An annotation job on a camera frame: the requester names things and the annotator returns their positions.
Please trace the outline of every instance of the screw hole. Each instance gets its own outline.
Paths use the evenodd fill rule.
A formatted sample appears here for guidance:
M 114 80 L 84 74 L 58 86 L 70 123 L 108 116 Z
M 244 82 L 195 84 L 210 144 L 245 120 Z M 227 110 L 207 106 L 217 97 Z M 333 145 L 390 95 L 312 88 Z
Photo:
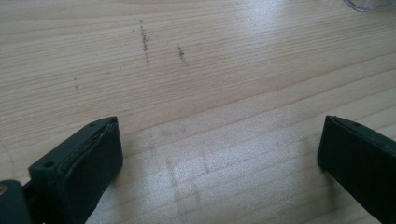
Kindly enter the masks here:
M 8 187 L 6 185 L 0 186 L 0 195 L 4 194 L 8 190 Z
M 51 166 L 55 165 L 54 161 L 47 161 L 46 163 L 44 163 L 44 168 L 50 168 Z

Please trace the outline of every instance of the light wood surface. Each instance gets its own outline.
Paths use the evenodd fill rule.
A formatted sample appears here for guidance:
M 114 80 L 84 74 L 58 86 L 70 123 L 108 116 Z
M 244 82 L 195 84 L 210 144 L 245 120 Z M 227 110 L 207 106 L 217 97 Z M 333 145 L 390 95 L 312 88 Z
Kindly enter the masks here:
M 342 0 L 0 3 L 0 179 L 118 116 L 88 223 L 377 223 L 317 166 L 326 115 L 396 139 L 396 9 Z

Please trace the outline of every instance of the wood grain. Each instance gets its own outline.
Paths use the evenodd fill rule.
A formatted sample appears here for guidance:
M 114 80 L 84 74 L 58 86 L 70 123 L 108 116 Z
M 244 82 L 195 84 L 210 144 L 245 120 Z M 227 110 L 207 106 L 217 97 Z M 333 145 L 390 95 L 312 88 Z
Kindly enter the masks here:
M 88 223 L 377 223 L 316 156 L 328 114 L 396 139 L 395 36 L 343 1 L 2 1 L 0 179 L 115 115 Z

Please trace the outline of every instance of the clear glass object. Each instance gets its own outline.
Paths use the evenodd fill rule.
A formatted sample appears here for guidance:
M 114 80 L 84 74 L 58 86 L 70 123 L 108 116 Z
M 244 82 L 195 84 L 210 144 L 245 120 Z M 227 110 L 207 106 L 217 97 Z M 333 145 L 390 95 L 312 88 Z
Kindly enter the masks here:
M 381 7 L 394 7 L 396 0 L 344 0 L 357 11 L 373 11 Z

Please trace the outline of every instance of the black plastic part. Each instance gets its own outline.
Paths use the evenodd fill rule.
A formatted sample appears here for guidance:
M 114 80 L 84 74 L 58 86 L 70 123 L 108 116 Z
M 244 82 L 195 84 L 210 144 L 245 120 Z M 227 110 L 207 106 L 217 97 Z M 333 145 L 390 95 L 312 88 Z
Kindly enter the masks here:
M 0 223 L 32 224 L 21 183 L 0 181 Z
M 327 116 L 318 164 L 380 222 L 396 223 L 396 142 L 359 123 Z
M 41 223 L 85 223 L 121 166 L 117 118 L 85 126 L 29 167 L 32 216 Z

